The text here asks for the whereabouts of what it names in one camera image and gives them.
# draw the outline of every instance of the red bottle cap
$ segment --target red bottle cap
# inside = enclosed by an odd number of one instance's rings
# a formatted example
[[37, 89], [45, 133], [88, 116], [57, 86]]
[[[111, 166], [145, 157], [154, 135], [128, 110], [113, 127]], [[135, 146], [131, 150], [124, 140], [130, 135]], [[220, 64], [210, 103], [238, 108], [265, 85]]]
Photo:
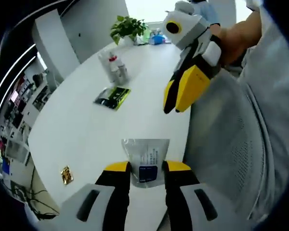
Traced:
[[113, 57], [109, 58], [109, 61], [110, 61], [110, 62], [113, 62], [113, 61], [115, 61], [116, 59], [117, 59], [117, 56], [113, 56]]

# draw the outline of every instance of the curved white table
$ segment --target curved white table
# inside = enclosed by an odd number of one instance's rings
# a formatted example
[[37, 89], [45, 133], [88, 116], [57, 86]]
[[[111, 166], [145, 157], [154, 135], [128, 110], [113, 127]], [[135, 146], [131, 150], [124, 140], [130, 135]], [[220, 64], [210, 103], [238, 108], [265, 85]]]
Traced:
[[[122, 48], [117, 52], [132, 76], [131, 93], [118, 111], [93, 100], [110, 85], [94, 54], [52, 94], [29, 135], [29, 147], [44, 186], [61, 206], [103, 169], [127, 160], [122, 138], [170, 139], [167, 159], [182, 161], [190, 109], [164, 114], [163, 93], [179, 61], [173, 45]], [[69, 165], [74, 181], [64, 185], [60, 171]], [[164, 185], [131, 186], [125, 230], [156, 230], [165, 214]]]

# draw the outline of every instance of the white mesh chair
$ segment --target white mesh chair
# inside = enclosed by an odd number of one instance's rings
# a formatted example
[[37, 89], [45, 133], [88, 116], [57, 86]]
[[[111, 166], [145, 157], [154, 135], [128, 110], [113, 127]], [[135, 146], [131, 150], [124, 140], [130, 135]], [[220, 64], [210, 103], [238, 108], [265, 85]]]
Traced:
[[253, 106], [238, 82], [219, 74], [191, 111], [185, 161], [200, 182], [249, 218], [263, 188], [265, 148]]

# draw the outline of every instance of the green and black packet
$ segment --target green and black packet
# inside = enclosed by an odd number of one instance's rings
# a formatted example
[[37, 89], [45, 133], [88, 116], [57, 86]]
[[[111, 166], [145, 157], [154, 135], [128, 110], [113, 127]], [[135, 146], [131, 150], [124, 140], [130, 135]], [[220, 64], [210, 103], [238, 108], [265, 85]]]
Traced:
[[103, 105], [105, 107], [118, 110], [126, 97], [129, 95], [131, 89], [112, 87], [105, 88], [95, 99], [94, 103]]

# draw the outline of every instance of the clear plastic bag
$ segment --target clear plastic bag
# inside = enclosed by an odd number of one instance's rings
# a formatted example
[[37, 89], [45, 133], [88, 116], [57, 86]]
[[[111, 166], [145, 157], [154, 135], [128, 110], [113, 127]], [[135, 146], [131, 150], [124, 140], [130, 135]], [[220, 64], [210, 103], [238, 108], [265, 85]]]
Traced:
[[162, 164], [169, 142], [168, 139], [122, 139], [122, 147], [131, 163], [134, 186], [151, 188], [164, 184]]

